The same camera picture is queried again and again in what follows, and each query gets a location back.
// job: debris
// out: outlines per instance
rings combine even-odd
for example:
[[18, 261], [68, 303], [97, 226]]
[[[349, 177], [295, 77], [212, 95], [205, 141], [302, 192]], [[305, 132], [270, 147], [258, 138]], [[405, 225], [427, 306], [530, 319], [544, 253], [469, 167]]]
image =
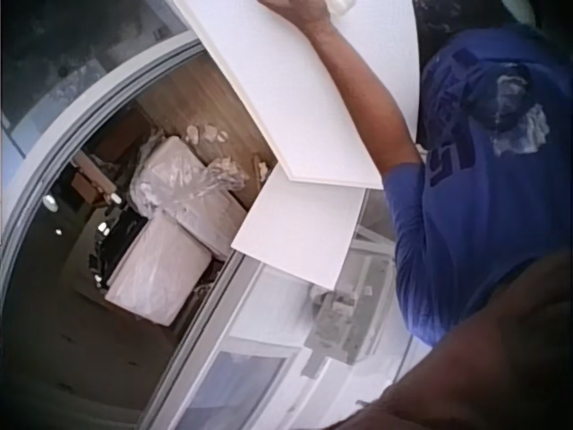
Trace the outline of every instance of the debris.
[[205, 141], [209, 142], [209, 143], [213, 143], [215, 141], [215, 139], [217, 139], [218, 136], [218, 129], [217, 127], [213, 126], [213, 125], [205, 125], [205, 128], [203, 130], [203, 139], [205, 139]]
[[227, 133], [227, 132], [219, 132], [217, 135], [217, 140], [220, 143], [225, 143], [228, 138], [229, 138], [229, 133]]
[[192, 143], [193, 145], [199, 144], [199, 128], [194, 125], [189, 125], [187, 127], [187, 135], [185, 136], [185, 141], [187, 143]]
[[265, 182], [267, 180], [267, 175], [269, 174], [269, 168], [267, 167], [267, 163], [261, 161], [259, 163], [259, 172], [261, 175], [261, 182]]

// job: drywall sheet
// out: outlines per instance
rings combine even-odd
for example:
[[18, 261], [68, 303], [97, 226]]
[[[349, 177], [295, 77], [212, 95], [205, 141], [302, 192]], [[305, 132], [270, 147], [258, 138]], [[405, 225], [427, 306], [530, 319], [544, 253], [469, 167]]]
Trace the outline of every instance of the drywall sheet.
[[231, 245], [277, 269], [334, 289], [364, 189], [294, 182], [277, 166]]
[[[291, 180], [381, 188], [381, 177], [310, 44], [257, 0], [175, 0]], [[415, 136], [419, 61], [414, 7], [358, 0], [334, 19], [388, 87]]]

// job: sleeve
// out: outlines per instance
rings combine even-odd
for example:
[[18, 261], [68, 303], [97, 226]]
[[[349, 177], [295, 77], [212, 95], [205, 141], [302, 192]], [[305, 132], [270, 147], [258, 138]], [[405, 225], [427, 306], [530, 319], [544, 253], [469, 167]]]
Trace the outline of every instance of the sleeve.
[[424, 263], [423, 164], [402, 164], [383, 177], [396, 230], [396, 290], [407, 328], [429, 345], [435, 343], [430, 317], [431, 293]]

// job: ceiling light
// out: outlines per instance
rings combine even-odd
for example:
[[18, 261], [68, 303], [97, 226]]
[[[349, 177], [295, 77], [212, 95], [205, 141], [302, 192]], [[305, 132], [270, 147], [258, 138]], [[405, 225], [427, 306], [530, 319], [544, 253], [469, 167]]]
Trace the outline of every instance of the ceiling light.
[[46, 206], [46, 209], [48, 209], [50, 212], [57, 212], [56, 199], [52, 194], [46, 194], [44, 197], [42, 197], [42, 203], [44, 203], [44, 206]]
[[122, 204], [122, 198], [116, 193], [111, 193], [111, 200], [115, 204]]

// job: man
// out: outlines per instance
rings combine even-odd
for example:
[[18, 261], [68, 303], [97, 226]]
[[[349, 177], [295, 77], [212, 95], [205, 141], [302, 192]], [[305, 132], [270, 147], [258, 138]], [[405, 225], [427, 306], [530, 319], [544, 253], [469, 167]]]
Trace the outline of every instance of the man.
[[457, 35], [423, 73], [424, 164], [324, 0], [259, 1], [308, 38], [336, 83], [389, 200], [406, 324], [440, 343], [333, 428], [570, 419], [571, 254], [554, 256], [571, 245], [569, 59], [524, 27]]
[[469, 31], [433, 58], [421, 91], [424, 165], [396, 102], [324, 1], [261, 2], [306, 35], [381, 172], [414, 335], [435, 345], [498, 285], [570, 246], [572, 69], [540, 36]]

